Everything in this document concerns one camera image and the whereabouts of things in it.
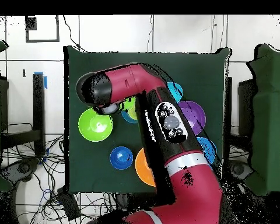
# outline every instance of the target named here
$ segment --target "bowl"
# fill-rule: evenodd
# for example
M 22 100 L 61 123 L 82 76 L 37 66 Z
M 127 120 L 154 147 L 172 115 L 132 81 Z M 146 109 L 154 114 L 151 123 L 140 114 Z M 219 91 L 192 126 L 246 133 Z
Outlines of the bowl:
M 136 156 L 136 172 L 139 178 L 147 185 L 150 186 L 156 186 L 155 181 L 153 179 L 153 174 L 151 169 L 149 168 L 145 154 L 144 154 L 144 148 L 142 148 L 137 156 Z
M 207 121 L 204 110 L 196 102 L 191 102 L 189 100 L 179 102 L 178 106 L 188 120 L 188 123 L 191 125 L 193 133 L 197 136 L 202 131 L 202 128 L 205 127 Z
M 137 120 L 137 114 L 136 114 L 136 107 L 132 106 L 129 110 L 128 110 L 128 115 L 133 119 L 133 120 Z
M 183 97 L 183 88 L 176 82 L 167 82 L 167 87 L 172 94 L 175 101 L 178 103 L 180 102 L 181 98 Z
M 78 121 L 81 135 L 90 142 L 105 140 L 112 132 L 113 121 L 109 115 L 99 115 L 94 109 L 84 111 Z
M 126 111 L 122 111 L 121 115 L 124 118 L 124 120 L 126 122 L 129 122 L 130 124 L 137 124 L 138 123 L 138 121 L 137 120 L 133 120 Z
M 136 98 L 135 97 L 130 97 L 126 99 L 124 102 L 120 103 L 120 110 L 128 110 L 131 107 L 135 106 Z
M 217 153 L 216 145 L 212 141 L 209 141 L 207 138 L 197 137 L 197 141 L 200 143 L 204 156 L 207 159 L 208 163 L 210 165 L 213 164 Z
M 116 147 L 110 153 L 110 163 L 118 170 L 127 169 L 133 163 L 133 154 L 124 146 Z

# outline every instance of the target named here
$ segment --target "white stripe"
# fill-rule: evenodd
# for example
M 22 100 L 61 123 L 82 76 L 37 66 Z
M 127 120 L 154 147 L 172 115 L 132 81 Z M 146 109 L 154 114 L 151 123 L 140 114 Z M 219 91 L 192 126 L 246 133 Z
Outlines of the white stripe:
M 155 224 L 163 224 L 160 218 L 158 218 L 153 211 L 143 211 L 143 212 L 148 214 Z
M 191 153 L 174 159 L 173 161 L 169 162 L 165 168 L 171 177 L 180 170 L 183 170 L 185 167 L 188 168 L 201 164 L 208 165 L 208 161 L 204 155 L 202 153 Z

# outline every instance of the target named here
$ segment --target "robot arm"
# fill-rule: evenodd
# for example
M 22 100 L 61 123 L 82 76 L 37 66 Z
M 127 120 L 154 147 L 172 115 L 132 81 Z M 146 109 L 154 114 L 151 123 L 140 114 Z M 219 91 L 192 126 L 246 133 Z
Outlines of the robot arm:
M 222 191 L 202 149 L 162 77 L 146 64 L 89 73 L 76 86 L 100 114 L 136 96 L 145 156 L 157 194 L 170 203 L 125 218 L 131 224 L 219 224 Z

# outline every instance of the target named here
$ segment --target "green bowl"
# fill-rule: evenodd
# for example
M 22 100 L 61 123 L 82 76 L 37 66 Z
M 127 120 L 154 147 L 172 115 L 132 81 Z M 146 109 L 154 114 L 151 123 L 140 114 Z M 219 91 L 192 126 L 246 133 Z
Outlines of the green bowl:
M 113 121 L 109 115 L 99 115 L 90 108 L 81 114 L 78 122 L 81 135 L 90 142 L 105 140 L 112 132 Z

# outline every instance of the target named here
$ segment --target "power cord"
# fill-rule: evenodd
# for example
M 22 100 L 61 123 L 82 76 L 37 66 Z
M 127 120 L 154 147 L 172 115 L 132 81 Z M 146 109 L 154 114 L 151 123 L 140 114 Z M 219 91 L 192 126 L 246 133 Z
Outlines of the power cord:
M 65 16 L 63 15 L 63 19 L 64 19 L 64 23 L 65 25 L 67 25 L 68 29 L 69 29 L 69 38 L 71 39 L 71 41 L 81 50 L 85 51 L 88 53 L 88 51 L 84 50 L 79 44 L 75 43 L 72 39 L 72 30 L 70 28 L 70 26 L 67 24 L 67 21 L 65 20 Z
M 152 16 L 153 15 L 150 15 L 151 17 L 150 17 L 150 19 L 149 19 L 149 22 L 151 23 L 151 25 L 152 25 Z M 152 25 L 152 30 L 149 32 L 149 35 L 148 35 L 148 41 L 147 41 L 147 53 L 148 53 L 148 45 L 149 45 L 149 39 L 150 39 L 150 37 L 151 37 L 151 33 L 153 32 L 153 25 Z

